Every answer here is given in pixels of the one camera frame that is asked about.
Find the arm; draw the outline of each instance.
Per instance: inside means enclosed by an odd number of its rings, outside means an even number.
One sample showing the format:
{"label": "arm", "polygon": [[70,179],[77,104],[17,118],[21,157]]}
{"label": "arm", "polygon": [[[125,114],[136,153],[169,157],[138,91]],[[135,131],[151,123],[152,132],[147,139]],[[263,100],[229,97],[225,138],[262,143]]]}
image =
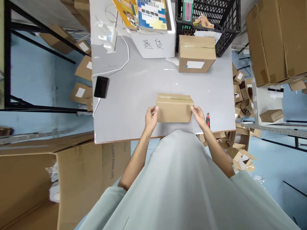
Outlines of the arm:
{"label": "arm", "polygon": [[191,110],[195,116],[199,127],[204,132],[205,139],[208,143],[208,147],[212,156],[213,162],[223,171],[223,173],[231,178],[235,175],[232,165],[226,156],[226,153],[222,147],[218,144],[209,126],[206,124],[204,113],[200,107],[191,107]]}
{"label": "arm", "polygon": [[124,188],[126,191],[130,188],[138,174],[145,165],[146,153],[149,139],[157,125],[158,107],[149,107],[145,116],[145,129],[138,142],[137,147],[120,179],[118,186]]}

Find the charging cable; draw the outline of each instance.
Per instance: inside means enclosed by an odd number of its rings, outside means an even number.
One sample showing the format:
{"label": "charging cable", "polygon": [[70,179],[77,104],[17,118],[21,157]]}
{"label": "charging cable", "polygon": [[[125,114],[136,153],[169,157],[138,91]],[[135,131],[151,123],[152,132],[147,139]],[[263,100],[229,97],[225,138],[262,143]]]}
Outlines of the charging cable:
{"label": "charging cable", "polygon": [[[98,24],[98,23],[105,23],[105,22],[98,21],[98,22],[95,23],[95,25]],[[124,64],[121,68],[119,68],[119,69],[111,70],[111,71],[104,72],[104,73],[93,74],[92,77],[91,77],[92,81],[93,81],[93,78],[94,78],[94,77],[98,77],[98,75],[107,74],[107,73],[112,73],[112,72],[121,70],[121,69],[128,63],[128,61],[129,61],[129,59],[130,59],[128,44],[127,44],[126,40],[123,38],[123,36],[120,34],[120,32],[119,32],[117,29],[116,29],[116,31],[119,33],[119,35],[122,37],[122,39],[124,40],[124,42],[125,42],[126,45],[127,45],[128,60],[127,60],[127,61],[125,62],[125,64]],[[95,114],[95,112],[96,112],[96,110],[97,110],[97,107],[98,107],[100,101],[101,101],[101,98],[98,98],[97,105],[95,106],[95,109],[93,110],[93,117],[94,117],[94,114]]]}

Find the white bin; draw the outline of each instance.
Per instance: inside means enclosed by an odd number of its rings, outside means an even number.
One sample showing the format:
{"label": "white bin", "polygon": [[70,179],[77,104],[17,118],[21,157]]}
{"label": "white bin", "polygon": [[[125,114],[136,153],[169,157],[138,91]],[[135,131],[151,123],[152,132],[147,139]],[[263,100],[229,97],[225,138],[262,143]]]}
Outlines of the white bin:
{"label": "white bin", "polygon": [[137,31],[127,29],[142,58],[175,57],[176,28],[170,0],[167,0],[167,5],[172,30],[168,30],[165,34],[141,34]]}

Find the stack of books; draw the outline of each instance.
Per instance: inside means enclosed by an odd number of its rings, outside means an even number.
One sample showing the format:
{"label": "stack of books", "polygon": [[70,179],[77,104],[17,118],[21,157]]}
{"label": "stack of books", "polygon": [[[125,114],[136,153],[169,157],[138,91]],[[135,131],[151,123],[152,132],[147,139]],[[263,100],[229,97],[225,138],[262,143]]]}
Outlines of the stack of books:
{"label": "stack of books", "polygon": [[127,28],[139,33],[166,33],[170,20],[166,0],[113,0]]}

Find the hand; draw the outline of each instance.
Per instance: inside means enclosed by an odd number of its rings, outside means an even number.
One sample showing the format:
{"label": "hand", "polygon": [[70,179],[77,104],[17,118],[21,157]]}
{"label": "hand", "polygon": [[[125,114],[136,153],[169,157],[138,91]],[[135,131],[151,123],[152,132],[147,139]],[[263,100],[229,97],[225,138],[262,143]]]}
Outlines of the hand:
{"label": "hand", "polygon": [[146,133],[148,133],[150,135],[153,133],[153,130],[154,130],[154,128],[157,125],[158,112],[159,112],[158,106],[149,107],[147,109],[147,113],[145,115],[145,129],[144,129],[144,132],[146,132]]}
{"label": "hand", "polygon": [[201,129],[204,128],[207,125],[207,123],[206,123],[205,115],[202,109],[198,106],[191,106],[191,110],[194,114],[194,117],[197,123],[199,124],[199,127]]}

